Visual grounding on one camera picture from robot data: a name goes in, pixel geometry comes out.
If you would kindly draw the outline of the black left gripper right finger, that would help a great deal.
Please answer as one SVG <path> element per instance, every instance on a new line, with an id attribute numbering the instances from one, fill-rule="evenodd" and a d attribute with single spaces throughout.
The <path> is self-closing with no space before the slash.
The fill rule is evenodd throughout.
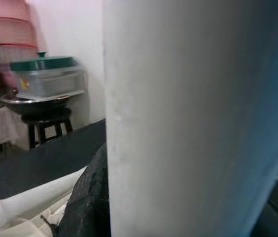
<path id="1" fill-rule="evenodd" d="M 265 204 L 252 231 L 252 237 L 278 237 L 278 214 L 268 203 Z"/>

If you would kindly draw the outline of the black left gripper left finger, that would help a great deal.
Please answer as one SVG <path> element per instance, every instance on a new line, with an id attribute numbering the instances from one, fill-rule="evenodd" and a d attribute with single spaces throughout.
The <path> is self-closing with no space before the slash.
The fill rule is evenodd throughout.
<path id="1" fill-rule="evenodd" d="M 109 237 L 109 188 L 106 143 L 77 180 L 58 225 L 58 237 Z"/>

